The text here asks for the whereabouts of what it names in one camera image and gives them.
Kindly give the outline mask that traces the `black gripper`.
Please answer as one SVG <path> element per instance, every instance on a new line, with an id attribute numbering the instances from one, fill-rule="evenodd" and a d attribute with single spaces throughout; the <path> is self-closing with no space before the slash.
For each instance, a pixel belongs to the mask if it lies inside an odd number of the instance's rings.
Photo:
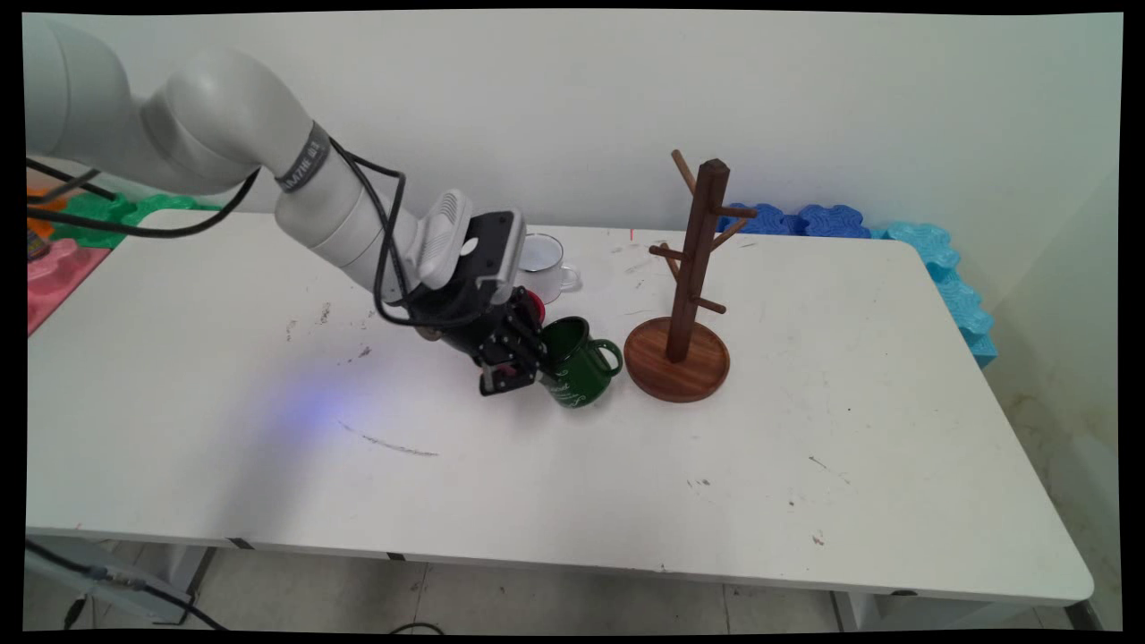
<path id="1" fill-rule="evenodd" d="M 545 305 L 531 290 L 515 286 L 507 301 L 483 311 L 467 325 L 416 325 L 426 341 L 447 341 L 481 369 L 482 396 L 531 386 L 547 369 L 548 350 L 540 339 Z"/>

